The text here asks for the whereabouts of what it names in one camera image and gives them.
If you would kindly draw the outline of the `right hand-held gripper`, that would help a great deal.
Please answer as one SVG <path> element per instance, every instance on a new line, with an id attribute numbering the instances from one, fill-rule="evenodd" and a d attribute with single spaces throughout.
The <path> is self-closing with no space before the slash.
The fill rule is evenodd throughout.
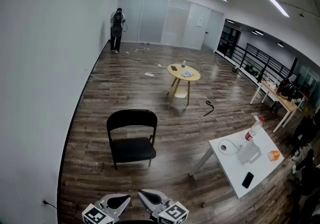
<path id="1" fill-rule="evenodd" d="M 180 202 L 173 202 L 163 192 L 154 189 L 140 189 L 138 197 L 144 207 L 151 213 L 156 223 L 183 223 L 189 210 Z"/>

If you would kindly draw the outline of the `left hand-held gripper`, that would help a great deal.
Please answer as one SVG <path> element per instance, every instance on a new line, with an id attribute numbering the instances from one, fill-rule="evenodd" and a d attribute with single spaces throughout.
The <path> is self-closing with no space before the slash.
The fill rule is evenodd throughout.
<path id="1" fill-rule="evenodd" d="M 84 223 L 115 223 L 130 203 L 128 194 L 107 194 L 82 212 Z"/>

